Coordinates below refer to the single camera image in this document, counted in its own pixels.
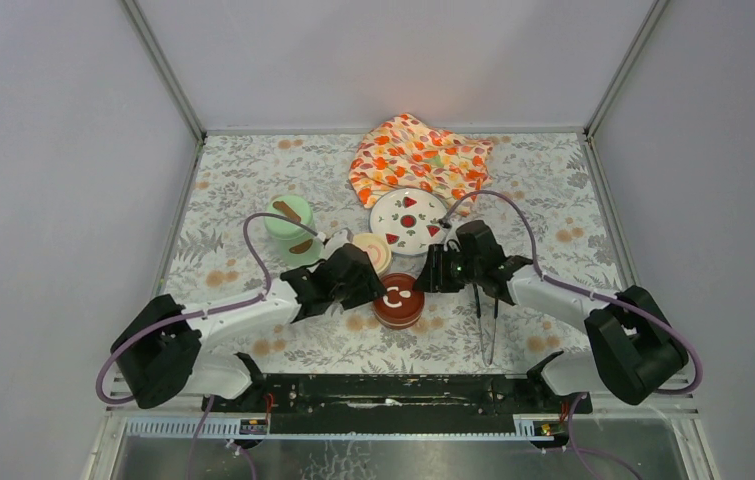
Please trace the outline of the red brown round lid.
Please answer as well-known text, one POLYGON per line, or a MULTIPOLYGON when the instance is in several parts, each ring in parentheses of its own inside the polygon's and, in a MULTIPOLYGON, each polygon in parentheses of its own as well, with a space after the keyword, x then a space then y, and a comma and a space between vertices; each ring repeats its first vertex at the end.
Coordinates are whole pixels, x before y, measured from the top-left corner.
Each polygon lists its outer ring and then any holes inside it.
POLYGON ((406 273, 391 273, 381 278, 386 294, 373 302, 377 316, 408 319, 421 316, 425 305, 423 292, 416 291, 415 279, 406 273))

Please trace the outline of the green lid brown handle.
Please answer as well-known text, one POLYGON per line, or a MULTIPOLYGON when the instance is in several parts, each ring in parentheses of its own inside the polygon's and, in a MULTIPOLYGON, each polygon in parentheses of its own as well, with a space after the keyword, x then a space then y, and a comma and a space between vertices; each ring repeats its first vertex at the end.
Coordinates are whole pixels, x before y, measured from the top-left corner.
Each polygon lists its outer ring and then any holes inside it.
POLYGON ((311 205, 298 195, 280 195, 272 199, 267 212, 283 217, 283 219, 266 217, 264 224, 267 232, 278 240, 295 240, 310 238, 306 227, 315 226, 314 213, 311 205))

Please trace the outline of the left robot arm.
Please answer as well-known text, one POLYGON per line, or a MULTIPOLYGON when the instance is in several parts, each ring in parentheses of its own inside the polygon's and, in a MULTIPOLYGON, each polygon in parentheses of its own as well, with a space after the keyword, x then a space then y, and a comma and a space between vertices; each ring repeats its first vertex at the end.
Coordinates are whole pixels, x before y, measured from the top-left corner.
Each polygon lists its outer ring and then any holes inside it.
POLYGON ((156 408, 181 393, 226 398, 249 411, 262 401, 262 374, 246 354, 215 354, 233 338, 276 325, 324 315, 334 305, 349 310, 382 298, 387 292, 366 252, 351 243, 326 259, 298 267, 258 289, 215 302, 183 305, 172 295, 151 299, 113 342, 104 367, 116 367, 130 393, 110 405, 134 403, 156 408))

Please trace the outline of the cream lid pink handle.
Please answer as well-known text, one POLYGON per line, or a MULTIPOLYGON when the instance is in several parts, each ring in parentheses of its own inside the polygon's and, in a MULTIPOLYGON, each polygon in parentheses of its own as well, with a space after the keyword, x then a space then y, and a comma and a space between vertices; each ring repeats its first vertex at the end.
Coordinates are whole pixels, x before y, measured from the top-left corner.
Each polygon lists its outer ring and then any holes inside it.
POLYGON ((386 241, 374 233, 359 233, 353 236, 352 243, 368 254, 378 276, 386 274, 392 262, 392 251, 386 241))

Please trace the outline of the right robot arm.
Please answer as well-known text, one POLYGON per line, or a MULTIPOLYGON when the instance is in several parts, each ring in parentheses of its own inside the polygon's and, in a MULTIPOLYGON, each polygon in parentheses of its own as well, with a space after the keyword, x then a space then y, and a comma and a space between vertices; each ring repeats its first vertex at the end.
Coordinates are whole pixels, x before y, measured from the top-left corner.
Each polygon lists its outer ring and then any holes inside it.
POLYGON ((651 294, 638 286, 623 292, 593 292, 550 274, 520 255, 508 256, 492 230, 475 220, 460 226, 454 239, 429 246, 414 283, 417 291, 456 293, 471 285, 494 300, 529 308, 584 333, 584 352, 552 354, 529 370, 528 402, 550 412, 567 395, 604 389, 638 405, 689 362, 682 341, 651 294))

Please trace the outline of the green container cup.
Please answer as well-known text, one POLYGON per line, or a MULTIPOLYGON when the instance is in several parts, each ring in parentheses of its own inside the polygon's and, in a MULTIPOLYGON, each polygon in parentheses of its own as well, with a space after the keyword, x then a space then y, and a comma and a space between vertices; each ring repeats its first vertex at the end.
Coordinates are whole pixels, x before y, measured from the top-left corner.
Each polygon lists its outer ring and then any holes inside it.
POLYGON ((323 250, 323 243, 304 231, 291 238, 274 237, 273 240, 279 257, 292 267, 313 264, 320 259, 323 250))

